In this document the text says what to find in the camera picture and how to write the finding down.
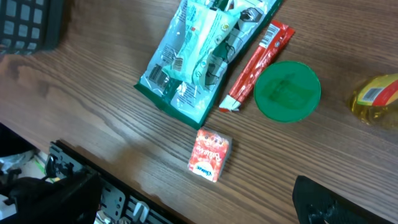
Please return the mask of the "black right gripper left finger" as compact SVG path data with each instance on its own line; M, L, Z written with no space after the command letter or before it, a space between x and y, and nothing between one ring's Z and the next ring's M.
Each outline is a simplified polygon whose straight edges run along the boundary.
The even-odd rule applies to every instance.
M1 187L1 202L16 212L1 223L94 223L102 194L98 174L77 172L50 183L23 177Z

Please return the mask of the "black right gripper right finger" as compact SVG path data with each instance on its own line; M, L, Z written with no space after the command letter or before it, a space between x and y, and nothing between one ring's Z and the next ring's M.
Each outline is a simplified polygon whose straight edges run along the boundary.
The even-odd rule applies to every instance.
M392 224L303 175L292 200L300 224Z

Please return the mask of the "red tissue pack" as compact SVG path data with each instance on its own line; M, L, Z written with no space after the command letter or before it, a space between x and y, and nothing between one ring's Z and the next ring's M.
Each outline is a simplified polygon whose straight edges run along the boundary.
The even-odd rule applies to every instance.
M188 169L210 182L217 182L232 152L233 139L209 128L197 132Z

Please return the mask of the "yellow oil bottle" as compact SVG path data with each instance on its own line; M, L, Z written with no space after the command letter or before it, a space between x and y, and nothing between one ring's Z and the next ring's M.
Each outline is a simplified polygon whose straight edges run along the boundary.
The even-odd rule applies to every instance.
M355 89L348 107L365 124L397 130L397 74L366 80Z

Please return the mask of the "red snack stick packet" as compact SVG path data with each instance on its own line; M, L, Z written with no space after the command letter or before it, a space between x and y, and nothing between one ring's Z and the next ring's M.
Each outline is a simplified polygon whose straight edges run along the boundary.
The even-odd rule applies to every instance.
M290 26L273 20L256 51L219 105L221 112L238 111L253 91L260 74L273 62L295 34Z

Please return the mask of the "grey plastic mesh basket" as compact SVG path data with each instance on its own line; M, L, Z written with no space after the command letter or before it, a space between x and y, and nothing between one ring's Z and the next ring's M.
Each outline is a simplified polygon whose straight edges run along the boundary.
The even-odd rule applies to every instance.
M1 0L1 54L31 55L56 48L64 0Z

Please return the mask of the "green glove package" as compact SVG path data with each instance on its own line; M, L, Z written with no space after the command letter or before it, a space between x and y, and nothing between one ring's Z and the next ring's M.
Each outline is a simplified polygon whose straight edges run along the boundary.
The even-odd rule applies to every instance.
M200 129L232 64L282 3L182 0L135 89L168 115Z

